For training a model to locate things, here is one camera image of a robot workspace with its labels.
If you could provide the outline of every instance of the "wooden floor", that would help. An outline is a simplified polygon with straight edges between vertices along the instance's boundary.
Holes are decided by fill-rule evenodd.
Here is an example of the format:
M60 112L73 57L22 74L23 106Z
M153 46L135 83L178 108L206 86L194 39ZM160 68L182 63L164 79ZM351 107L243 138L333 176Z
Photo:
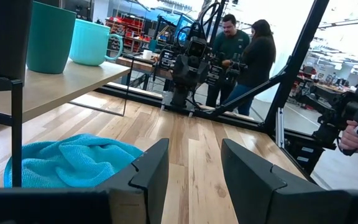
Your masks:
M117 112L123 108L122 99L93 92L76 102ZM10 133L9 128L0 126L0 187L10 157ZM223 138L230 138L301 176L265 134L131 101L125 117L65 104L26 122L23 143L56 141L79 133L118 139L142 150L161 138L170 139L169 182L162 223L237 223L221 166Z

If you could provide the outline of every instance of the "shelving unit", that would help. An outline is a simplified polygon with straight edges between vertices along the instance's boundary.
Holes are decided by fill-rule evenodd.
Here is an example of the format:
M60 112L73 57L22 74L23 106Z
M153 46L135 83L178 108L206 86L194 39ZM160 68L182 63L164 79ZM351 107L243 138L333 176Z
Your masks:
M142 47L143 43L148 44L151 39L149 36L144 35L142 31L145 21L142 18L128 16L121 14L117 17L110 17L106 19L106 25L111 28L110 33L118 34L123 37L125 53L137 53ZM118 41L113 40L111 50L116 50Z

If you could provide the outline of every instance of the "ceiling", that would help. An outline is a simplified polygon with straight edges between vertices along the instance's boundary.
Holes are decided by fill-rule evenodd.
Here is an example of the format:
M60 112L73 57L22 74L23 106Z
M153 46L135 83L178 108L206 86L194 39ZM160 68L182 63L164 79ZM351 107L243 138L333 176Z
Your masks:
M358 0L331 0L320 25L358 19ZM358 24L318 29L311 43L310 57L320 63L340 67L353 64L358 73Z

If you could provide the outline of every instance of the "woman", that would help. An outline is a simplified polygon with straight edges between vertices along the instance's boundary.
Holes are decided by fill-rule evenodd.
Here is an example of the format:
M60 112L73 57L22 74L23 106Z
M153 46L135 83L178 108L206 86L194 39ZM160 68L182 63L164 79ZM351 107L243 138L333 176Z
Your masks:
M237 77L236 87L223 104L236 99L269 79L270 69L276 57L276 46L268 22L264 19L256 21L252 25L251 37L252 42L244 50L241 59L241 63L245 63L248 67L241 70ZM225 60L222 64L225 67L233 66L233 62L230 60ZM249 116L252 100L253 98L238 107L239 114Z

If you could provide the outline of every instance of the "microfiber cloth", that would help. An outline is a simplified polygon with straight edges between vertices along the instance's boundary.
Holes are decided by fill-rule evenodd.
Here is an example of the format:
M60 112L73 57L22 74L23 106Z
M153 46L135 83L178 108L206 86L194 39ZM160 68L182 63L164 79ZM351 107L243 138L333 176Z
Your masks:
M35 142L22 148L22 186L95 187L142 153L129 144L91 134ZM4 186L12 187L12 158L5 168Z

